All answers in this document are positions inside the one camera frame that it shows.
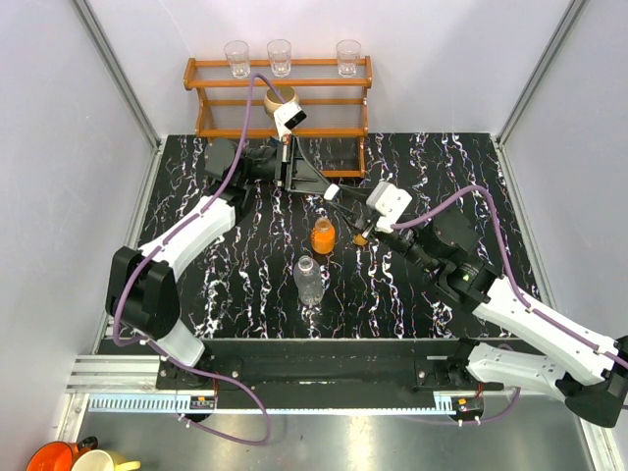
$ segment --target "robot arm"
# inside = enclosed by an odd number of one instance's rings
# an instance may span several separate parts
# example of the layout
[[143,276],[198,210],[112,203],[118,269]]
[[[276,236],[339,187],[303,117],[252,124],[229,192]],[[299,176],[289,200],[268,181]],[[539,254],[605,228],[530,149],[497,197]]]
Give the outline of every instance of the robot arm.
[[461,340],[447,367],[482,383],[549,395],[585,420],[613,427],[628,393],[628,371],[612,358],[628,359],[628,337],[614,340],[598,334],[522,293],[526,306],[514,294],[514,289],[520,289],[476,255],[479,236],[456,209],[437,213],[419,230],[394,230],[393,226],[407,226],[397,221],[404,219],[408,196],[391,183],[379,183],[366,199],[370,213],[361,218],[352,218],[347,208],[332,204],[364,237],[382,241],[423,267],[432,288],[449,307],[505,327],[543,353],[510,352]]

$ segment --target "orange mug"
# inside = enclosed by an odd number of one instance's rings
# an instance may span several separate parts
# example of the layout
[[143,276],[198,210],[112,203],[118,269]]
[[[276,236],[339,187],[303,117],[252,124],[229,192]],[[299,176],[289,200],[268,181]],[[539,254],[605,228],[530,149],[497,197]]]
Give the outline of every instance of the orange mug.
[[52,442],[32,456],[26,471],[70,471],[81,456],[97,447],[95,437],[87,437],[77,444]]

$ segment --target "orange bottle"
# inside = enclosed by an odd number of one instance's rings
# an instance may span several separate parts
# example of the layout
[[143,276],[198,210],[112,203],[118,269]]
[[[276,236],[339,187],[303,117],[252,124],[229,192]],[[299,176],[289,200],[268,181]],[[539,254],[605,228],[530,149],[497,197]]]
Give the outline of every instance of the orange bottle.
[[312,249],[322,255],[330,253],[336,245],[336,229],[327,218],[319,218],[312,230]]

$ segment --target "black marble table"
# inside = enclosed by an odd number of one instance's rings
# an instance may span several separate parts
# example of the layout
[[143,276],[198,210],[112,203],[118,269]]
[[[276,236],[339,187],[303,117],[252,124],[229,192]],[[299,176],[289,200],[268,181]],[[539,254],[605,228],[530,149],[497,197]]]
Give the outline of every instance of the black marble table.
[[[341,168],[354,155],[354,141],[304,139],[312,160]],[[182,218],[206,188],[202,151],[205,139],[172,135],[147,209],[140,244]],[[409,208],[422,214],[468,184],[487,187],[496,201],[501,232],[521,287],[538,296],[517,221],[493,143],[482,133],[370,134],[367,178],[407,189]],[[184,320],[196,334],[212,338],[453,338],[502,337],[499,327],[449,309],[422,284],[422,272],[382,244],[353,244],[353,234],[316,196],[282,193],[256,186],[254,210],[236,228],[207,247],[179,282]],[[468,195],[458,206],[483,235],[479,255],[501,267],[486,203]],[[321,306],[297,299],[292,267],[311,254],[310,231],[320,216],[330,217],[338,241],[334,252],[318,256],[326,293]]]

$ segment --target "empty glass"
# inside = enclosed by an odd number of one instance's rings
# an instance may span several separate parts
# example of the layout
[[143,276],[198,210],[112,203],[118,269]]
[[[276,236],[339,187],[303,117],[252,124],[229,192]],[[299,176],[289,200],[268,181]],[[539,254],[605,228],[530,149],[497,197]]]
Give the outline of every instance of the empty glass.
[[271,70],[275,77],[287,77],[290,73],[290,50],[292,45],[285,39],[274,39],[266,45]]
[[251,73],[248,59],[248,44],[244,41],[232,41],[225,45],[225,56],[236,79],[246,79]]
[[338,73],[341,77],[353,77],[357,73],[357,62],[360,59],[360,43],[345,39],[336,45]]

